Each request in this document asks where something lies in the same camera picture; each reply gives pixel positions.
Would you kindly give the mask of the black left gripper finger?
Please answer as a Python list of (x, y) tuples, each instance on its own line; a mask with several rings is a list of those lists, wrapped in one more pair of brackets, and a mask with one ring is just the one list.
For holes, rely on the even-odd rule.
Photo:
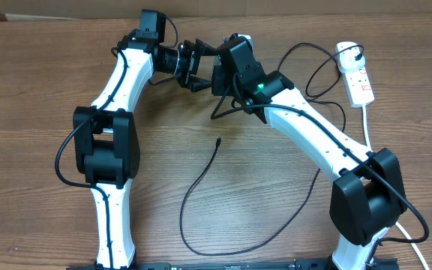
[(212, 81), (208, 79), (191, 76), (189, 78), (189, 89), (191, 92), (198, 92), (212, 86)]
[(196, 39), (196, 51), (199, 56), (217, 56), (218, 50), (206, 42)]

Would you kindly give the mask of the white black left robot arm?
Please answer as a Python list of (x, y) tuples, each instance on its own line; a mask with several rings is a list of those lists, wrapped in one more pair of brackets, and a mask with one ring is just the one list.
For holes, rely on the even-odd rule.
[(192, 92), (208, 88), (197, 78), (202, 56), (215, 48), (196, 40), (164, 46), (167, 16), (143, 10), (139, 27), (114, 48), (116, 66), (101, 94), (73, 113), (76, 168), (85, 177), (97, 211), (99, 251), (93, 269), (129, 269), (136, 254), (130, 228), (131, 184), (140, 165), (134, 109), (156, 72), (171, 74)]

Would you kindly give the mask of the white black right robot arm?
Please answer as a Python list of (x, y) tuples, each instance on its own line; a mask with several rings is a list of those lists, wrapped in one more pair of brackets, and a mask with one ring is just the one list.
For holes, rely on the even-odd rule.
[(265, 73), (245, 35), (232, 35), (214, 51), (212, 92), (231, 95), (240, 110), (288, 136), (331, 184), (330, 218), (340, 233), (327, 269), (395, 269), (377, 259), (386, 233), (407, 210), (401, 168), (387, 148), (374, 152), (320, 115), (280, 71)]

